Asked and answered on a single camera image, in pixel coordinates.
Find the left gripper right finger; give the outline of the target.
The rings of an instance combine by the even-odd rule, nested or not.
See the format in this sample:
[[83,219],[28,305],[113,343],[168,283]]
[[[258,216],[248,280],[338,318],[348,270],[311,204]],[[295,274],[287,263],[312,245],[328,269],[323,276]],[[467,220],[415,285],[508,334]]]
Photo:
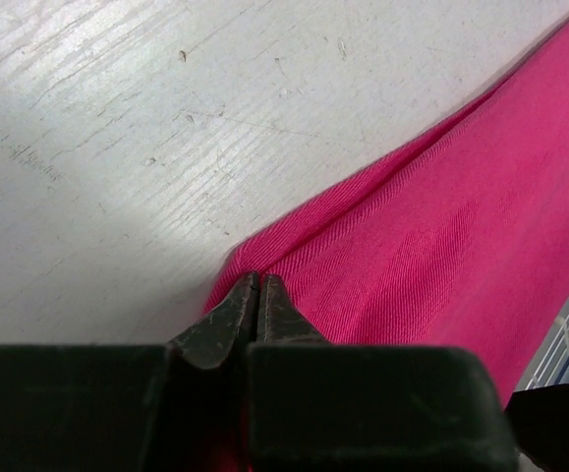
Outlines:
[[337,345],[260,289],[247,354],[255,471],[514,471],[518,453],[483,363],[457,347]]

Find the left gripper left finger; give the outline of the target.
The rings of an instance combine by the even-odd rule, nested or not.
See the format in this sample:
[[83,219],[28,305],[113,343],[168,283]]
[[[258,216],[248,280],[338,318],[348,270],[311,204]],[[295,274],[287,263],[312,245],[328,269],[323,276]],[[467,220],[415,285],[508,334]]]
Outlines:
[[142,345],[0,345],[0,471],[244,471],[259,277]]

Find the pink trousers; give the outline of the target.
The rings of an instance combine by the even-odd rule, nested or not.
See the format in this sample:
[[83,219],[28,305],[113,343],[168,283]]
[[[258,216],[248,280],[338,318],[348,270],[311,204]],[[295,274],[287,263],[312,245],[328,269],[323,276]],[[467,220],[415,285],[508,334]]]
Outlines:
[[569,21],[512,74],[239,245],[337,343],[454,345],[507,400],[569,296]]

